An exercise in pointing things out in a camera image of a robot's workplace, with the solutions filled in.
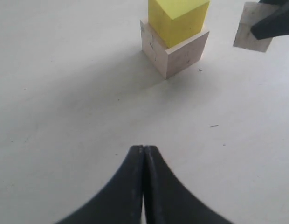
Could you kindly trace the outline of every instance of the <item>yellow foam block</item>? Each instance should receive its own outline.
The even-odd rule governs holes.
[[[149,24],[171,48],[198,34],[210,0],[149,0]]]

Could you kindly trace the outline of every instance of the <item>yellow cube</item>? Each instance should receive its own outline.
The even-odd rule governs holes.
[[[149,0],[149,24],[171,48],[198,34],[210,0]]]

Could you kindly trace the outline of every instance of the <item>wooden block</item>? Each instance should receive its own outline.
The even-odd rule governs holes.
[[[168,48],[148,20],[141,20],[140,27],[143,51],[165,79],[198,62],[209,36],[204,28],[197,35]]]
[[[278,8],[279,6],[276,5],[246,2],[234,41],[234,47],[266,52],[273,38],[257,40],[250,29]]]
[[[171,48],[198,34],[209,0],[149,0],[149,24]]]

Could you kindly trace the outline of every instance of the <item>wooden cube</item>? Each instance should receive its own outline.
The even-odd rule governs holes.
[[[165,79],[198,62],[209,36],[204,28],[197,35],[168,48],[148,20],[141,20],[140,26],[143,51]]]
[[[273,38],[257,40],[251,33],[253,25],[274,13],[279,6],[257,2],[246,2],[234,41],[234,47],[266,52]]]
[[[149,0],[149,24],[171,48],[198,34],[209,0]]]

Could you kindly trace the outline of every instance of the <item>white table surface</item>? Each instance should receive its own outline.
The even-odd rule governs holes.
[[[164,81],[147,0],[0,0],[0,224],[65,217],[134,144],[236,224],[289,224],[289,36],[233,48],[244,2],[213,0],[203,58]]]

